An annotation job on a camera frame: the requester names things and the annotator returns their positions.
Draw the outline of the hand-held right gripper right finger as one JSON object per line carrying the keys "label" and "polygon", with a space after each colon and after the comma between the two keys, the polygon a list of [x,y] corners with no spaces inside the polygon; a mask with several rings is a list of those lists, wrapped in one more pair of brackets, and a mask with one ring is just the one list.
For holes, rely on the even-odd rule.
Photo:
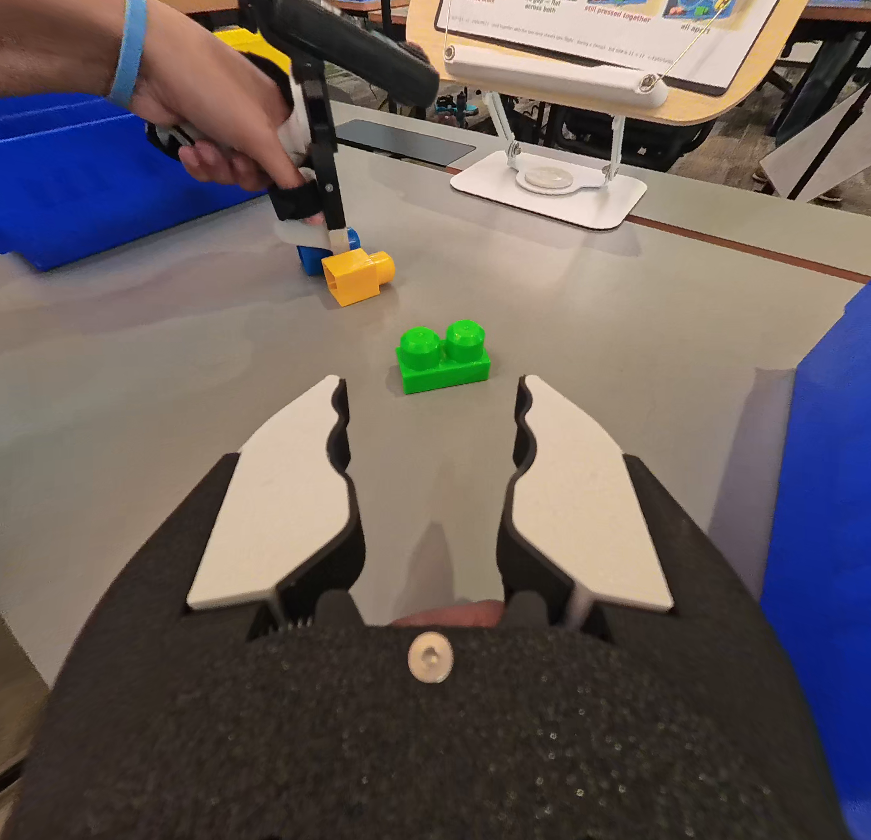
{"label": "hand-held right gripper right finger", "polygon": [[625,454],[586,411],[537,375],[521,376],[515,471],[496,565],[508,606],[531,593],[552,626],[579,630],[604,604],[668,614],[674,599]]}

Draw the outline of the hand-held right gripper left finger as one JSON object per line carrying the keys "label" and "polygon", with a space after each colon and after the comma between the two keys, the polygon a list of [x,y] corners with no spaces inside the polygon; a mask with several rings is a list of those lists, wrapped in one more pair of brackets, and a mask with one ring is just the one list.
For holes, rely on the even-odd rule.
{"label": "hand-held right gripper left finger", "polygon": [[187,595],[192,611],[264,604],[279,624],[302,627],[323,594],[359,579],[349,421],[346,381],[328,375],[242,445]]}

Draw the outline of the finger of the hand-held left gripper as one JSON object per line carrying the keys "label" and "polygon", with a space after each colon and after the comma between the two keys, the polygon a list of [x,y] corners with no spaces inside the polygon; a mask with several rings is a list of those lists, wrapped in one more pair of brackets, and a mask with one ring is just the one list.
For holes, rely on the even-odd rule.
{"label": "finger of the hand-held left gripper", "polygon": [[318,186],[330,248],[334,254],[342,254],[350,249],[350,242],[335,160],[338,141],[325,77],[312,76],[303,80],[302,98],[311,137],[307,161],[311,163]]}

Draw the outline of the blue single-stud block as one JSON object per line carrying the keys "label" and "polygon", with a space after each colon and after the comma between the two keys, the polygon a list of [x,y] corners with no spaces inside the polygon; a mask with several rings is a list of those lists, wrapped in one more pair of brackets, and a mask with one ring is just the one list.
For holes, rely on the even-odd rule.
{"label": "blue single-stud block", "polygon": [[[349,249],[354,250],[361,247],[360,238],[353,227],[347,229],[349,239]],[[314,246],[297,246],[297,253],[300,264],[309,277],[324,276],[323,260],[333,256],[333,251],[328,248]]]}

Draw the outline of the yellow single-stud block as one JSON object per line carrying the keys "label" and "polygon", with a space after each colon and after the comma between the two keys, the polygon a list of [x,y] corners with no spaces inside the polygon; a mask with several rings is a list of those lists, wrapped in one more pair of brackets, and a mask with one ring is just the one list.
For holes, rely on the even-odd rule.
{"label": "yellow single-stud block", "polygon": [[396,274],[389,254],[384,251],[370,254],[359,247],[327,256],[321,266],[328,290],[342,308],[376,297]]}

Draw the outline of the green two-stud block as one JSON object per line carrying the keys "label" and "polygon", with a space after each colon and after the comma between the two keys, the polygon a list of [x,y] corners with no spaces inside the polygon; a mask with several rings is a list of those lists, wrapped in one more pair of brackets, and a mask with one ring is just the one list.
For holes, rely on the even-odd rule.
{"label": "green two-stud block", "polygon": [[484,328],[472,320],[451,323],[443,337],[425,326],[405,331],[396,348],[403,393],[487,381],[491,360],[485,336]]}

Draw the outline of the blue plastic bin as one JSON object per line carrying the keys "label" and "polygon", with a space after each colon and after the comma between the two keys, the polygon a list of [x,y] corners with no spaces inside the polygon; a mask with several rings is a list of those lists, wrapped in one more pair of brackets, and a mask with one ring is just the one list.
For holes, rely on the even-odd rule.
{"label": "blue plastic bin", "polygon": [[870,286],[798,365],[761,606],[870,837]]}
{"label": "blue plastic bin", "polygon": [[148,141],[141,118],[103,98],[1,100],[1,253],[38,271],[264,194],[195,181]]}

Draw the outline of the person's left hand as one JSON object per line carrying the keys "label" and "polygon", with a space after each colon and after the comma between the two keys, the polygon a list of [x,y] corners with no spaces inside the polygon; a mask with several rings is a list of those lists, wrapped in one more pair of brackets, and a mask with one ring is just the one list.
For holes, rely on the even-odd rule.
{"label": "person's left hand", "polygon": [[180,149],[197,181],[259,191],[305,179],[279,142],[289,118],[278,86],[238,51],[157,0],[129,110],[159,127],[188,124],[204,138]]}

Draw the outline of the yellow plastic bin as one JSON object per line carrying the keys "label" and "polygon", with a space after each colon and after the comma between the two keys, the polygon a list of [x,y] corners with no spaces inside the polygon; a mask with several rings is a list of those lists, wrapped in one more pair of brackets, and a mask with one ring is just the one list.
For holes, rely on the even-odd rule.
{"label": "yellow plastic bin", "polygon": [[290,73],[289,57],[276,49],[258,33],[237,26],[216,29],[212,34],[224,44],[245,55],[253,55],[274,63],[285,74]]}

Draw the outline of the flat table hatch cover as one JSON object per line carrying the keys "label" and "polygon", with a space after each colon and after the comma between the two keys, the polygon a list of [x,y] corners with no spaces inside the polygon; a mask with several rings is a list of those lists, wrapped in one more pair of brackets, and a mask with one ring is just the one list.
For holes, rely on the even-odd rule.
{"label": "flat table hatch cover", "polygon": [[452,167],[475,151],[472,145],[358,118],[335,127],[335,134],[343,146],[439,168]]}

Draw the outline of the white sheet holder ledge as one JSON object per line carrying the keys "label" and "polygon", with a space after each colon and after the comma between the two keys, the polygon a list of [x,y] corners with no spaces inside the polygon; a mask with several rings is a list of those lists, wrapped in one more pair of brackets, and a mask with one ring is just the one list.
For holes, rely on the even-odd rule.
{"label": "white sheet holder ledge", "polygon": [[608,64],[525,59],[466,44],[448,46],[442,61],[452,77],[465,79],[482,89],[499,93],[509,89],[531,90],[548,100],[555,95],[566,95],[658,109],[665,104],[670,90],[655,73]]}

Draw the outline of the printed instruction sheet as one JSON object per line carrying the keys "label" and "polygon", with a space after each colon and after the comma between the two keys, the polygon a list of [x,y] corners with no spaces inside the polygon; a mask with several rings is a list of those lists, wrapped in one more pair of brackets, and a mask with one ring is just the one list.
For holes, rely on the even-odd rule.
{"label": "printed instruction sheet", "polygon": [[441,0],[435,28],[721,96],[779,0]]}

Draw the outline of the light blue wristband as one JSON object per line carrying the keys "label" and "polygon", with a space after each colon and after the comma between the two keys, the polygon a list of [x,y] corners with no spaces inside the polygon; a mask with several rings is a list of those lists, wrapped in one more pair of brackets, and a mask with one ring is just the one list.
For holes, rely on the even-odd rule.
{"label": "light blue wristband", "polygon": [[107,101],[129,109],[145,48],[148,23],[147,0],[125,0],[124,25],[117,62]]}

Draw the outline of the grey leaning board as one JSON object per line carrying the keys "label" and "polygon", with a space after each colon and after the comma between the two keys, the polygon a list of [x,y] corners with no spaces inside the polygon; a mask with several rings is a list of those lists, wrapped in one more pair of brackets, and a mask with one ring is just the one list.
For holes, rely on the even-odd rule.
{"label": "grey leaning board", "polygon": [[[801,174],[821,149],[833,128],[843,117],[860,89],[833,106],[810,126],[797,133],[760,161],[761,168],[771,183],[774,194],[786,199]],[[841,185],[870,166],[870,101],[863,115],[843,136],[822,167],[796,199],[810,202],[822,197],[833,187]]]}

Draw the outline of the black tripod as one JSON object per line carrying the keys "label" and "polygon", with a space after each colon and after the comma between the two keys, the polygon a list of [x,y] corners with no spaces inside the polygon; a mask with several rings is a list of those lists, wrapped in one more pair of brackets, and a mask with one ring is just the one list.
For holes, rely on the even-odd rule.
{"label": "black tripod", "polygon": [[811,160],[808,168],[801,174],[799,180],[796,181],[796,183],[792,187],[791,191],[787,195],[787,199],[789,201],[794,201],[800,196],[801,192],[812,180],[815,173],[817,173],[817,171],[822,167],[822,165],[827,160],[827,157],[830,155],[830,153],[833,152],[833,149],[835,149],[843,136],[847,134],[847,132],[860,119],[860,117],[864,113],[864,109],[867,101],[869,100],[869,96],[870,83],[867,82],[860,89],[859,93],[854,96],[854,101],[844,113],[843,117],[835,125],[835,127],[833,128],[833,132],[825,140],[821,149]]}

